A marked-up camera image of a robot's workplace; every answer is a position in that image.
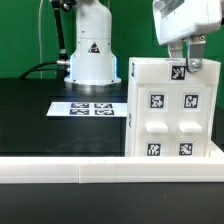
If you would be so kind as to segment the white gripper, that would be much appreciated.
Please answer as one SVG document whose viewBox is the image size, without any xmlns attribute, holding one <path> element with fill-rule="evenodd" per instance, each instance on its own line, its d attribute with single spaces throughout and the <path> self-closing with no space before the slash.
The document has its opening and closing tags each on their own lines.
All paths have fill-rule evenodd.
<svg viewBox="0 0 224 224">
<path fill-rule="evenodd" d="M 206 36 L 200 34 L 220 29 L 220 0 L 153 0 L 152 9 L 157 40 L 160 45 L 168 44 L 169 57 L 183 57 L 181 39 L 188 37 L 187 71 L 201 71 Z"/>
</svg>

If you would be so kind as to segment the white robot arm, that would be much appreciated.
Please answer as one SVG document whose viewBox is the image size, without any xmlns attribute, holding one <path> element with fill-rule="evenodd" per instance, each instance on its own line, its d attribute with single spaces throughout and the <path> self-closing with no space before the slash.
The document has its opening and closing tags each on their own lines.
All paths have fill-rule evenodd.
<svg viewBox="0 0 224 224">
<path fill-rule="evenodd" d="M 70 56 L 65 82 L 78 87 L 103 87 L 121 82 L 111 51 L 112 15 L 99 0 L 74 0 L 76 50 Z M 168 47 L 171 58 L 182 56 L 188 42 L 187 69 L 202 69 L 205 35 L 217 31 L 223 19 L 220 0 L 153 0 L 158 43 Z"/>
</svg>

